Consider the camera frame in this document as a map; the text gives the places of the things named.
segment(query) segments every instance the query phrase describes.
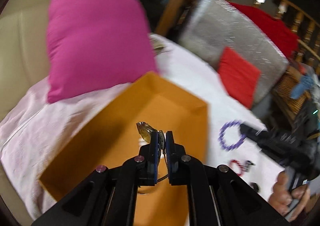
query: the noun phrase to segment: magenta cushion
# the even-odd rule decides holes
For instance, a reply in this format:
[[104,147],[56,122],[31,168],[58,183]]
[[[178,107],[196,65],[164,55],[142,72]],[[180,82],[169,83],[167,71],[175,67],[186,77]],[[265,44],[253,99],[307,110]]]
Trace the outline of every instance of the magenta cushion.
[[51,0],[48,102],[134,82],[156,71],[138,0]]

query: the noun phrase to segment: blue cloth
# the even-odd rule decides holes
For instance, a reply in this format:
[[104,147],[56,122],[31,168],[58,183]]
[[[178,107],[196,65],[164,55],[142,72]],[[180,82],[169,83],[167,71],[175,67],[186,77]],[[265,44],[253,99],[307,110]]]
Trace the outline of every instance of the blue cloth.
[[292,89],[290,98],[298,99],[305,90],[311,89],[312,86],[313,79],[309,75],[302,76],[300,82]]

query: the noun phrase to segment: human hand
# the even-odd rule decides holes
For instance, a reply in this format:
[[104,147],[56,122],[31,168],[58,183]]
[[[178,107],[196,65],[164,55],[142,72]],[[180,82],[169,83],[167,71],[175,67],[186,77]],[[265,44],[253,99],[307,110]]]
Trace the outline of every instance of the human hand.
[[277,182],[273,186],[273,194],[270,196],[268,203],[282,216],[285,216],[289,212],[289,205],[292,202],[292,198],[299,199],[297,207],[294,209],[289,222],[294,221],[298,215],[302,212],[307,202],[310,199],[310,189],[307,185],[302,185],[294,189],[290,195],[287,191],[288,176],[283,171],[279,173]]

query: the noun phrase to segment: glass panel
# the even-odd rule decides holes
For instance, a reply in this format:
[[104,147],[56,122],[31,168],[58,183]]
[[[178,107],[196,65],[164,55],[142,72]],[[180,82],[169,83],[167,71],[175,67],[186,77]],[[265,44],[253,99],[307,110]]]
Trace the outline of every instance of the glass panel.
[[154,32],[169,0],[140,0],[140,2],[147,12],[150,29]]

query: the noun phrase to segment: purple beaded bracelet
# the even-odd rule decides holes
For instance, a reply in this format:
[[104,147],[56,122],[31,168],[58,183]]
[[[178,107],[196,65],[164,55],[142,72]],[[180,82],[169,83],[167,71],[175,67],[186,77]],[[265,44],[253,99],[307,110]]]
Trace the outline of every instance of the purple beaded bracelet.
[[222,128],[220,129],[220,134],[219,134],[219,138],[218,138],[218,141],[221,145],[221,148],[223,150],[226,150],[227,152],[230,151],[230,150],[234,150],[234,149],[237,149],[239,146],[241,146],[244,142],[244,139],[247,137],[245,134],[242,134],[239,141],[236,142],[236,144],[234,145],[230,145],[230,146],[227,146],[226,145],[226,142],[224,140],[224,133],[226,131],[227,128],[230,128],[230,127],[233,127],[233,126],[240,126],[242,122],[241,121],[232,121],[232,122],[227,122],[225,123]]

